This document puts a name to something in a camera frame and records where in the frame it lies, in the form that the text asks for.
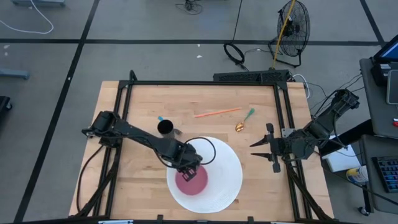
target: keyboard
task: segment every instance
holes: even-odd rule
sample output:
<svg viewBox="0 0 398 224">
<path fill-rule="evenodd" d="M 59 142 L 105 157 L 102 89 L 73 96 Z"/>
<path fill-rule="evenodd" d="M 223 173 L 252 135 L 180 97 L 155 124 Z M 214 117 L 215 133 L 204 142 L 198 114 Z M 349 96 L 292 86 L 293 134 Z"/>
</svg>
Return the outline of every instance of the keyboard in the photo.
<svg viewBox="0 0 398 224">
<path fill-rule="evenodd" d="M 287 82 L 290 79 L 288 70 L 268 70 L 256 72 L 216 73 L 213 80 L 218 82 Z"/>
<path fill-rule="evenodd" d="M 398 192 L 398 156 L 372 157 L 387 193 Z"/>
</svg>

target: wooden table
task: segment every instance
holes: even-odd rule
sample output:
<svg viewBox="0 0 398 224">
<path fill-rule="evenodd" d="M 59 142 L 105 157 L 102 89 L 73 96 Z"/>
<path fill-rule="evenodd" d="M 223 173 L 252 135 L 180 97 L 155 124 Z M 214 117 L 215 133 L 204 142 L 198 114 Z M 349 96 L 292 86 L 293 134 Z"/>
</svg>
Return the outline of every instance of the wooden table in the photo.
<svg viewBox="0 0 398 224">
<path fill-rule="evenodd" d="M 113 110 L 118 82 L 103 82 L 93 119 L 100 111 Z M 296 128 L 310 121 L 307 99 L 302 83 L 288 83 L 290 104 Z M 284 109 L 286 127 L 287 115 Z M 196 114 L 242 107 L 239 111 L 194 118 Z M 243 120 L 250 108 L 256 112 L 245 122 L 245 129 L 237 133 L 234 128 Z M 278 116 L 271 86 L 184 86 L 134 85 L 127 121 L 156 136 L 158 116 L 170 119 L 183 132 L 179 140 L 195 136 L 212 136 L 230 145 L 238 155 L 243 169 L 243 184 L 236 200 L 218 213 L 199 214 L 181 207 L 171 196 L 166 183 L 166 168 L 154 152 L 140 144 L 125 140 L 121 154 L 114 193 L 111 218 L 156 219 L 163 214 L 165 220 L 234 220 L 244 221 L 253 216 L 255 221 L 294 221 L 292 203 L 285 166 L 281 173 L 272 171 L 267 159 L 252 156 L 252 152 L 270 152 L 269 145 L 249 147 L 267 133 L 266 123 L 272 123 L 275 137 L 280 137 Z M 99 139 L 89 139 L 82 165 L 99 148 Z M 98 186 L 104 150 L 89 164 L 82 178 L 81 206 Z M 320 158 L 313 154 L 303 161 L 307 188 L 321 208 L 333 216 Z M 302 208 L 302 198 L 298 191 Z M 103 194 L 106 201 L 107 190 Z M 74 196 L 70 214 L 76 214 Z M 101 204 L 104 213 L 105 203 Z"/>
</svg>

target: black cup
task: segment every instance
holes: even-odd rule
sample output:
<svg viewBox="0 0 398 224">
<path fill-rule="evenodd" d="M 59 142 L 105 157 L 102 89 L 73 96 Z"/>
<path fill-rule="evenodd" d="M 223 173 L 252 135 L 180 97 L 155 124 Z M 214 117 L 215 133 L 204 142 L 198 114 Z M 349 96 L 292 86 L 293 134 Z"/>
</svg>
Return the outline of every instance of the black cup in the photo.
<svg viewBox="0 0 398 224">
<path fill-rule="evenodd" d="M 164 138 L 174 138 L 174 125 L 170 120 L 165 119 L 159 122 L 157 130 Z"/>
</svg>

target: concrete floor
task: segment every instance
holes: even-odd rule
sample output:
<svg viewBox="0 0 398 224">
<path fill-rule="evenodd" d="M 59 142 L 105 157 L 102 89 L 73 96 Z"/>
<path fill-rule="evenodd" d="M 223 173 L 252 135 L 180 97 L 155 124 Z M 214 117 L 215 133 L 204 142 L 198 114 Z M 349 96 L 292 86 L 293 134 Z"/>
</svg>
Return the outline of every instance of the concrete floor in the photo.
<svg viewBox="0 0 398 224">
<path fill-rule="evenodd" d="M 28 70 L 29 80 L 0 78 L 0 95 L 12 98 L 14 108 L 0 130 L 0 223 L 13 222 L 77 44 L 8 44 L 1 39 L 79 39 L 94 0 L 66 0 L 66 7 L 40 7 L 55 28 L 48 35 L 23 34 L 0 24 L 0 67 Z M 239 0 L 203 0 L 203 12 L 189 16 L 176 10 L 183 0 L 101 0 L 88 39 L 230 39 Z M 236 39 L 271 40 L 276 36 L 277 11 L 285 0 L 244 1 Z M 311 17 L 310 40 L 366 41 L 377 38 L 359 0 L 303 0 Z M 366 0 L 384 40 L 398 34 L 395 0 Z M 20 29 L 41 30 L 49 25 L 33 10 L 0 2 L 0 20 Z M 239 45 L 242 50 L 265 45 Z M 359 74 L 359 60 L 374 55 L 380 46 L 309 45 L 303 65 L 296 69 L 326 93 Z M 270 54 L 247 54 L 250 70 L 267 70 Z M 140 80 L 212 80 L 214 73 L 238 72 L 218 44 L 86 44 L 59 117 L 47 157 L 24 221 L 67 217 L 78 178 L 85 137 L 80 130 L 90 124 L 101 82 L 128 77 L 133 69 Z M 360 80 L 350 89 L 363 86 Z M 310 107 L 323 99 L 310 86 Z M 358 91 L 361 106 L 347 112 L 337 124 L 346 131 L 369 118 L 366 96 Z M 335 217 L 347 222 L 394 223 L 397 215 L 375 212 L 364 217 L 362 191 L 328 173 L 326 181 Z"/>
</svg>

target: white cable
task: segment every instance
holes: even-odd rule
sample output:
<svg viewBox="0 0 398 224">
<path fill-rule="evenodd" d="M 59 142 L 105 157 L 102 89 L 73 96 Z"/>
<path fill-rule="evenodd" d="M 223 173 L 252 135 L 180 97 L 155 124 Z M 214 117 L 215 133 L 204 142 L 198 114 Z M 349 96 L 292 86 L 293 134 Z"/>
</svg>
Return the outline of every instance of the white cable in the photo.
<svg viewBox="0 0 398 224">
<path fill-rule="evenodd" d="M 310 88 L 308 87 L 308 83 L 307 83 L 306 79 L 305 79 L 304 76 L 302 76 L 301 74 L 295 74 L 295 75 L 293 76 L 293 78 L 296 77 L 296 76 L 300 76 L 300 77 L 304 80 L 305 86 L 307 86 L 307 93 L 308 93 L 307 99 L 309 99 L 310 96 L 311 96 L 311 93 L 310 93 Z"/>
<path fill-rule="evenodd" d="M 10 29 L 12 29 L 12 30 L 18 31 L 18 32 L 25 32 L 25 33 L 29 33 L 29 34 L 49 34 L 49 33 L 54 29 L 54 26 L 53 26 L 52 23 L 51 23 L 51 22 L 50 22 L 50 21 L 37 9 L 36 5 L 33 3 L 33 0 L 30 0 L 30 2 L 32 3 L 33 7 L 35 7 L 36 11 L 37 11 L 40 15 L 42 15 L 42 17 L 43 17 L 47 22 L 49 22 L 49 24 L 51 25 L 51 29 L 50 29 L 49 31 L 47 31 L 47 32 L 37 32 L 37 31 L 20 30 L 20 29 L 16 29 L 16 28 L 13 28 L 13 27 L 7 25 L 5 22 L 3 22 L 3 21 L 1 21 L 1 20 L 0 20 L 0 22 L 1 22 L 2 24 L 4 24 L 6 27 L 8 27 L 8 28 L 10 28 Z"/>
</svg>

